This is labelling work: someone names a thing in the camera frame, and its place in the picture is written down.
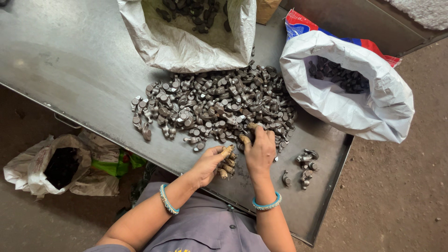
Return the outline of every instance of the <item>dirt floor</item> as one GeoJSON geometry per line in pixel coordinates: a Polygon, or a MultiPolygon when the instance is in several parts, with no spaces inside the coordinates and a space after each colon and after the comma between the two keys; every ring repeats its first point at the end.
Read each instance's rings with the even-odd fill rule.
{"type": "MultiPolygon", "coordinates": [[[[402,144],[355,138],[315,252],[446,251],[448,39],[405,56],[396,70],[414,92],[409,136],[402,144]]],[[[77,132],[4,87],[0,108],[0,167],[48,134],[77,132]]],[[[0,179],[0,251],[69,252],[93,246],[115,213],[129,205],[130,185],[141,174],[136,169],[121,179],[119,197],[67,192],[37,202],[0,179]]],[[[311,249],[297,242],[297,251],[311,249]]]]}

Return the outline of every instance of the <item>beaded bangle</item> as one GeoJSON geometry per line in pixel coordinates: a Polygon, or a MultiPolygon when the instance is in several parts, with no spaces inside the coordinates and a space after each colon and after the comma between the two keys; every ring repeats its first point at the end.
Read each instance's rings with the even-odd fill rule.
{"type": "Polygon", "coordinates": [[[254,205],[254,207],[255,207],[257,210],[263,210],[263,211],[264,211],[264,210],[272,209],[272,208],[274,208],[274,207],[280,205],[280,202],[281,202],[281,199],[282,199],[280,193],[276,192],[276,195],[277,195],[277,200],[274,201],[274,203],[272,203],[272,204],[270,204],[270,205],[261,206],[261,205],[255,203],[255,197],[254,197],[254,199],[252,200],[252,204],[254,205]]]}
{"type": "Polygon", "coordinates": [[[168,211],[172,214],[178,214],[180,209],[174,209],[174,207],[171,206],[169,203],[167,196],[165,194],[165,187],[167,187],[166,184],[162,184],[160,186],[160,197],[162,198],[163,203],[165,204],[165,207],[168,209],[168,211]]]}

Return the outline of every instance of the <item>gray uniform shirt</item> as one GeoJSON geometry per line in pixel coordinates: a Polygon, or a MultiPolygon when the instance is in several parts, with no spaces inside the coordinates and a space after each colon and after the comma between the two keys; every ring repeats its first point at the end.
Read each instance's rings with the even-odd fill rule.
{"type": "MultiPolygon", "coordinates": [[[[162,182],[151,182],[137,204],[159,192],[162,182]]],[[[143,252],[269,251],[256,234],[255,221],[224,202],[194,193],[154,235],[143,252]]],[[[101,245],[85,252],[129,252],[121,245],[101,245]]]]}

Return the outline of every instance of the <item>forearm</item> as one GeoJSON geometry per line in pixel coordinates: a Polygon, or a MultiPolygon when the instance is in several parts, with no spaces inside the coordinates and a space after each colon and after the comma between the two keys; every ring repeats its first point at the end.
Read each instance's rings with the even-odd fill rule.
{"type": "MultiPolygon", "coordinates": [[[[252,178],[252,184],[257,204],[269,205],[277,199],[268,175],[252,178]]],[[[295,251],[293,239],[280,206],[265,211],[257,210],[257,233],[272,252],[295,251]]]]}
{"type": "MultiPolygon", "coordinates": [[[[198,189],[191,181],[190,174],[185,173],[165,188],[166,197],[175,209],[183,206],[198,189]]],[[[97,245],[121,244],[131,251],[139,251],[171,216],[160,193],[156,193],[122,216],[97,245]]]]}

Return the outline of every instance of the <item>steel worktable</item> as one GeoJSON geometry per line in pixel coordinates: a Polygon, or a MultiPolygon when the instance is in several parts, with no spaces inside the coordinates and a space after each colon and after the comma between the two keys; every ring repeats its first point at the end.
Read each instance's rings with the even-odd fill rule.
{"type": "MultiPolygon", "coordinates": [[[[257,24],[257,64],[280,70],[286,13],[279,8],[267,26],[257,24]]],[[[22,0],[0,8],[2,85],[180,175],[202,154],[182,141],[185,132],[170,141],[153,124],[147,143],[131,123],[132,98],[145,95],[145,87],[160,79],[167,80],[168,72],[148,67],[140,58],[115,0],[22,0]]],[[[297,109],[294,136],[272,166],[271,178],[283,196],[292,235],[313,246],[353,137],[297,109]],[[295,163],[303,148],[318,151],[321,167],[306,191],[300,188],[302,171],[295,163]],[[293,180],[290,188],[281,180],[285,169],[293,180]]],[[[207,147],[218,144],[207,141],[207,147]]],[[[206,190],[252,213],[254,192],[244,155],[238,159],[233,178],[215,179],[206,190]]]]}

